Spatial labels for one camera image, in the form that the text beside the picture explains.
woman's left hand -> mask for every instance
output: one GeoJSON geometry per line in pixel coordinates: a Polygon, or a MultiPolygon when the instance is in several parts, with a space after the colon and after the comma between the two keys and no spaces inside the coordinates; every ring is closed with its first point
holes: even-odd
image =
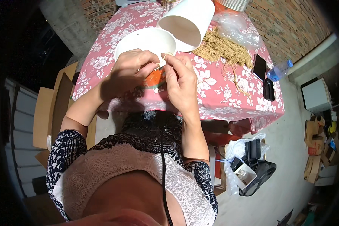
{"type": "Polygon", "coordinates": [[[158,56],[148,50],[135,49],[121,53],[110,75],[101,83],[100,97],[108,101],[135,88],[158,67],[159,62],[158,56]]]}

pink tablecloth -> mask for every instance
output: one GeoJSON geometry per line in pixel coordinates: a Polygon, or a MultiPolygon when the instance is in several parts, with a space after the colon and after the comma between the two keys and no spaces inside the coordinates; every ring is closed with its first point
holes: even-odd
{"type": "MultiPolygon", "coordinates": [[[[109,75],[114,65],[114,50],[122,38],[134,30],[155,27],[158,19],[166,12],[157,2],[140,2],[120,8],[93,44],[81,69],[73,99],[78,99],[109,75]]],[[[257,33],[249,18],[246,19],[248,23],[246,32],[257,33]]],[[[252,58],[255,53],[259,54],[267,61],[269,68],[273,67],[264,44],[249,53],[252,58]]],[[[226,78],[223,77],[221,61],[211,62],[186,52],[178,52],[176,55],[186,55],[193,61],[198,76],[197,101],[201,119],[237,121],[249,118],[252,133],[255,133],[285,113],[279,82],[274,83],[276,100],[269,102],[262,95],[262,82],[246,66],[238,66],[236,69],[238,85],[251,94],[252,97],[248,98],[237,90],[232,71],[226,72],[226,78]]],[[[123,97],[101,106],[101,110],[178,112],[168,100],[165,84],[159,88],[127,92],[123,97]]]]}

blue bottle cap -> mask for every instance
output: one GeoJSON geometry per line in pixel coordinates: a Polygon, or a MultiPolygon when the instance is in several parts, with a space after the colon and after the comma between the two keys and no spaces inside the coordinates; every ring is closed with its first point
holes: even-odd
{"type": "Polygon", "coordinates": [[[289,68],[291,68],[293,65],[292,65],[292,61],[291,60],[288,60],[287,61],[287,65],[289,66],[289,68]]]}

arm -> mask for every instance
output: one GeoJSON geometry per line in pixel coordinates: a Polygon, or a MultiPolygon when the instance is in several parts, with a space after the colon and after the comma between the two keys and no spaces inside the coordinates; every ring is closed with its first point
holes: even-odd
{"type": "Polygon", "coordinates": [[[197,76],[188,57],[166,56],[168,97],[181,112],[184,163],[200,160],[210,164],[210,153],[201,128],[197,104],[197,76]]]}
{"type": "Polygon", "coordinates": [[[74,129],[87,137],[88,125],[99,106],[138,86],[155,68],[158,56],[140,49],[122,53],[108,77],[81,96],[64,116],[60,131],[74,129]]]}

hand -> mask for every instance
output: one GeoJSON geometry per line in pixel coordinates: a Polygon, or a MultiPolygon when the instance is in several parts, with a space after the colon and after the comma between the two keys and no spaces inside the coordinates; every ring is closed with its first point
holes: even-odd
{"type": "Polygon", "coordinates": [[[167,55],[165,61],[167,61],[164,70],[169,100],[184,118],[199,117],[197,75],[194,73],[190,59],[186,56],[167,55]]]}
{"type": "Polygon", "coordinates": [[[108,101],[134,89],[158,67],[158,63],[158,56],[148,50],[135,49],[121,53],[110,75],[101,84],[102,100],[108,101]]]}

